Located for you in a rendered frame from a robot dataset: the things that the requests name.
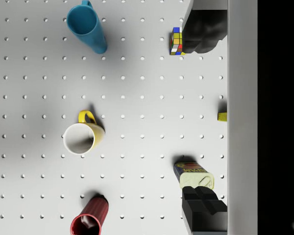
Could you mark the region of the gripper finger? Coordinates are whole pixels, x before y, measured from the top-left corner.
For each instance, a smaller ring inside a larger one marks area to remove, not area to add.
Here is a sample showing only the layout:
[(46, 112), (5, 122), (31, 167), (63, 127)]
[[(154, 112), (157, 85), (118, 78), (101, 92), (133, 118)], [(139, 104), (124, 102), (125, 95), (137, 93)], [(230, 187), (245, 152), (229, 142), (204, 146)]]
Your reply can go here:
[(227, 232), (227, 205), (207, 187), (184, 187), (182, 210), (189, 233)]
[(213, 50), (227, 35), (227, 0), (190, 0), (182, 23), (186, 54)]

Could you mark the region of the puzzle cube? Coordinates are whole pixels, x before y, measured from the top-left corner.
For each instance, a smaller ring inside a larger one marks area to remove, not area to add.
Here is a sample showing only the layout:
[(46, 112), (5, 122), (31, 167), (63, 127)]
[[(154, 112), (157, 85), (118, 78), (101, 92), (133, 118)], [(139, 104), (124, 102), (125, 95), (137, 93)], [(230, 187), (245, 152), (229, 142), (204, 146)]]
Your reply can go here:
[(182, 46), (182, 27), (174, 27), (171, 32), (170, 55), (185, 55)]

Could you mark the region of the blue flat-sided can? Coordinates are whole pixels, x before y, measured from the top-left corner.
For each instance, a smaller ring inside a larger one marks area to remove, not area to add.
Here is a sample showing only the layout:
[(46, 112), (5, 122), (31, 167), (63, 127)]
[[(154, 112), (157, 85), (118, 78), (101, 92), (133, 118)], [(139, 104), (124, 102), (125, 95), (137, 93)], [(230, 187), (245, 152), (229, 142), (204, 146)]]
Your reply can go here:
[(176, 162), (173, 171), (179, 181), (180, 188), (198, 186), (214, 188), (214, 176), (197, 162)]

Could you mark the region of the red mug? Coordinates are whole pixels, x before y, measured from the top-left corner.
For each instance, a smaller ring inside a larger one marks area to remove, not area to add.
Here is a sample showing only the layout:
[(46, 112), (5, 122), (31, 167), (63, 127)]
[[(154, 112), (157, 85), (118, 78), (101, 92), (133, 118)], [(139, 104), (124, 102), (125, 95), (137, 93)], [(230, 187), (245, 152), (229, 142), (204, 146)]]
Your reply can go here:
[(71, 223), (71, 235), (100, 235), (109, 209), (103, 196), (93, 197)]

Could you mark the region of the blue mug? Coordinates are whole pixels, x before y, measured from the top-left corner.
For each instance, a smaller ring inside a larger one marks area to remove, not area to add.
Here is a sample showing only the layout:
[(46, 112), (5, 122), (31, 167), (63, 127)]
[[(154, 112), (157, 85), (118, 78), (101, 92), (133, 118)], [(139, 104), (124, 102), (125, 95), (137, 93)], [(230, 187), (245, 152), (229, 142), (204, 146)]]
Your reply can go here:
[(82, 0), (67, 14), (69, 30), (95, 53), (103, 54), (107, 50), (107, 42), (98, 15), (89, 0)]

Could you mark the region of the yellow mug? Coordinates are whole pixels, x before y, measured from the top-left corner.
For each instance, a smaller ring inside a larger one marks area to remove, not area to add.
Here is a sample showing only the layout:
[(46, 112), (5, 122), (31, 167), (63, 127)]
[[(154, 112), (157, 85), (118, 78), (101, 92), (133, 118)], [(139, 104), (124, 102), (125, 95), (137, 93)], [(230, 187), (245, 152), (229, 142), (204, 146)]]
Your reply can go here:
[(91, 111), (82, 110), (78, 114), (78, 123), (65, 130), (63, 143), (70, 153), (82, 155), (97, 146), (104, 136), (105, 130), (97, 124)]

